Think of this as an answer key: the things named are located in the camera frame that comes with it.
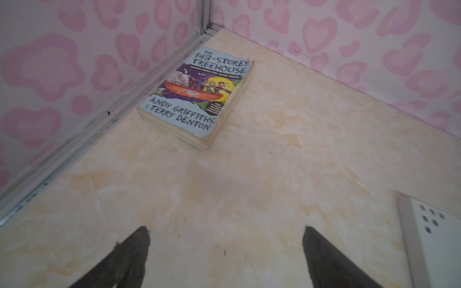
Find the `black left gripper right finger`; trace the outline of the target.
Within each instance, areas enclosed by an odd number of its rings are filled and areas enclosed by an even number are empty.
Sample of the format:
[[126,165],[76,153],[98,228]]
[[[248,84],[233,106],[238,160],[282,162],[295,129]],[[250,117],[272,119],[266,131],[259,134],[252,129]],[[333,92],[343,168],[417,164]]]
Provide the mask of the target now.
[[314,288],[381,286],[312,226],[305,228],[303,250]]

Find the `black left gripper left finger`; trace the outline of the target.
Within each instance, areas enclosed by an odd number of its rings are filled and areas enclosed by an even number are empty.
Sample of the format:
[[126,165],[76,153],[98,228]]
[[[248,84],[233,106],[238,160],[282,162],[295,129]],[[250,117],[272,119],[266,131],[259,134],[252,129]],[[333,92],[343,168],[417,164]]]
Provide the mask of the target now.
[[146,226],[137,228],[122,243],[117,243],[101,262],[88,271],[72,288],[140,288],[150,247]]

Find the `grey and black file folder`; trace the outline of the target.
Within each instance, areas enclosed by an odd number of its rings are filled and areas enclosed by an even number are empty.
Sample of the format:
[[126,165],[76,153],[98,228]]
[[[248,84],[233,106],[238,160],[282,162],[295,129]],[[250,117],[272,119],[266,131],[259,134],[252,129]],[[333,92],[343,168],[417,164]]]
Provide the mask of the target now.
[[412,286],[461,286],[461,220],[430,204],[396,193]]

